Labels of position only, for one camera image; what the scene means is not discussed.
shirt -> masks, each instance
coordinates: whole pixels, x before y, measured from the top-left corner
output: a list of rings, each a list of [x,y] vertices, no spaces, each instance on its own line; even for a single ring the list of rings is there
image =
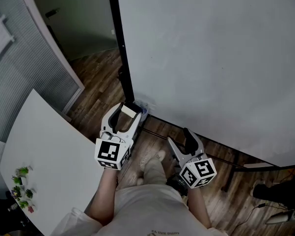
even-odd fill
[[[226,236],[206,229],[189,212],[172,187],[148,184],[122,189],[115,195],[113,220],[106,226],[73,208],[52,236]]]

foot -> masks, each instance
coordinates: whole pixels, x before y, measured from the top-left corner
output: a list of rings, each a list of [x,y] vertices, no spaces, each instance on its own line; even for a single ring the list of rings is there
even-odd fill
[[[264,181],[264,180],[257,179],[257,180],[254,182],[254,184],[253,184],[253,188],[252,188],[252,190],[250,191],[250,196],[253,197],[254,189],[255,189],[255,187],[256,187],[258,184],[265,184],[265,181]]]
[[[144,182],[144,179],[143,178],[138,178],[137,181],[136,181],[136,185],[142,185]]]
[[[145,165],[149,162],[149,160],[153,159],[153,158],[157,158],[160,162],[163,161],[163,159],[166,156],[166,152],[164,150],[160,150],[156,153],[156,155],[154,155],[154,157],[150,157],[150,155],[148,154],[147,156],[143,157],[141,159],[141,161],[139,162],[139,165],[142,169],[142,171],[144,171]]]

